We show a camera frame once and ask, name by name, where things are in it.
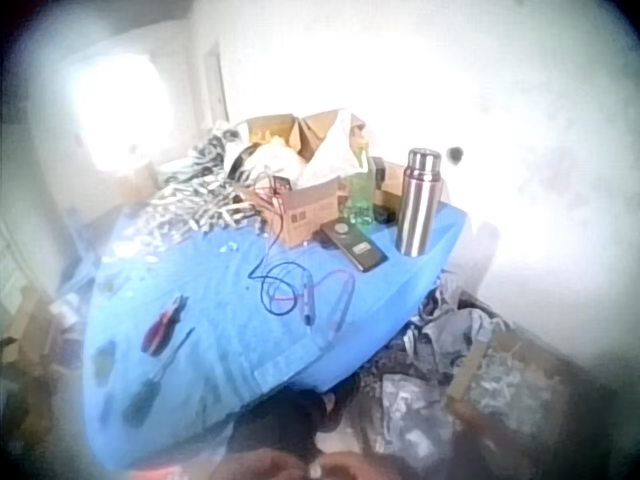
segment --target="red-handled pliers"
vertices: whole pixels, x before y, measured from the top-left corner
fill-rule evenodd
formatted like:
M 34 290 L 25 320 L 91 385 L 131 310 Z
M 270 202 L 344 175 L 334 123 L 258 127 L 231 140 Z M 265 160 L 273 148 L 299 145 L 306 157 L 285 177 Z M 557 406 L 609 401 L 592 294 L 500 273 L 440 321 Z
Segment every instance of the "red-handled pliers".
M 152 357 L 157 357 L 167 348 L 176 324 L 180 321 L 180 314 L 187 306 L 187 297 L 178 295 L 173 299 L 169 308 L 149 327 L 142 340 L 142 351 Z

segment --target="black pants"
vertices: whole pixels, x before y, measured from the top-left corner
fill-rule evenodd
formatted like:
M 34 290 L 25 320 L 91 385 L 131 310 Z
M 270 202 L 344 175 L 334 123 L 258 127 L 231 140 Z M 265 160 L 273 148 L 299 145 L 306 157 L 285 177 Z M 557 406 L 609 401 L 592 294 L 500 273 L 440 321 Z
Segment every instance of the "black pants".
M 326 416 L 320 394 L 284 388 L 240 414 L 227 451 L 272 448 L 311 463 L 320 453 L 315 436 Z

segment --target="stainless steel thermos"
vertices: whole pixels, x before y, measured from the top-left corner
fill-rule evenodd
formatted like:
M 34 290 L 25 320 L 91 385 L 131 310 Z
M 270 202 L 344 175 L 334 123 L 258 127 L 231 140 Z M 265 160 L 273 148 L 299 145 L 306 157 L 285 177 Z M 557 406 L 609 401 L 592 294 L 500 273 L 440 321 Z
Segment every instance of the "stainless steel thermos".
M 413 148 L 409 151 L 396 235 L 396 248 L 403 255 L 417 257 L 427 251 L 442 191 L 441 160 L 435 150 Z

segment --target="green plastic bottle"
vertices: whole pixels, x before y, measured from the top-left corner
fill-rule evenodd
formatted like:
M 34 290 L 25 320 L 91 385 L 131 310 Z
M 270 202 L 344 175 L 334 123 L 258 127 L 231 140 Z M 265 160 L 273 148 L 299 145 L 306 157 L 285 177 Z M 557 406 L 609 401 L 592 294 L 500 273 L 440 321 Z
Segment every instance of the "green plastic bottle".
M 349 200 L 346 214 L 349 221 L 360 227 L 373 223 L 373 200 L 376 192 L 376 170 L 369 156 L 369 144 L 364 138 L 356 140 L 355 155 L 361 171 L 349 175 Z

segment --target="blue tablecloth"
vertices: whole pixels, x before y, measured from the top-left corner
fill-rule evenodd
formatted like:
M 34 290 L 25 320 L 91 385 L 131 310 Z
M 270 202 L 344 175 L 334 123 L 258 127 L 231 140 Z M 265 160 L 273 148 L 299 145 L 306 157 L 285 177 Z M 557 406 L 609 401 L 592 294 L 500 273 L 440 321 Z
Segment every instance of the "blue tablecloth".
M 109 468 L 131 468 L 224 423 L 285 383 L 319 391 L 330 388 L 353 373 L 415 312 L 451 253 L 465 218 L 464 212 L 441 204 L 429 251 L 414 259 L 395 250 L 395 227 L 373 229 L 369 235 L 389 260 L 366 274 L 357 272 L 339 251 L 323 250 L 315 243 L 292 250 L 274 247 L 269 264 L 295 260 L 316 281 L 335 269 L 355 276 L 343 325 L 347 277 L 334 275 L 318 286 L 316 322 L 310 331 L 298 309 L 275 317 L 262 308 L 260 283 L 247 279 L 247 274 L 264 254 L 265 239 L 250 228 L 194 235 L 158 254 L 157 262 L 137 254 L 103 263 L 84 347 L 85 423 L 95 454 Z M 229 242 L 237 244 L 237 251 L 228 247 L 221 252 Z M 300 285 L 296 275 L 299 272 L 291 272 L 290 279 Z M 172 343 L 160 358 L 151 358 L 140 350 L 144 333 L 178 293 L 186 295 L 188 303 Z M 336 334 L 337 325 L 341 328 Z M 139 429 L 124 425 L 124 407 L 191 327 L 195 331 L 167 371 L 146 423 Z M 116 344 L 115 365 L 108 384 L 99 387 L 93 357 L 109 341 Z

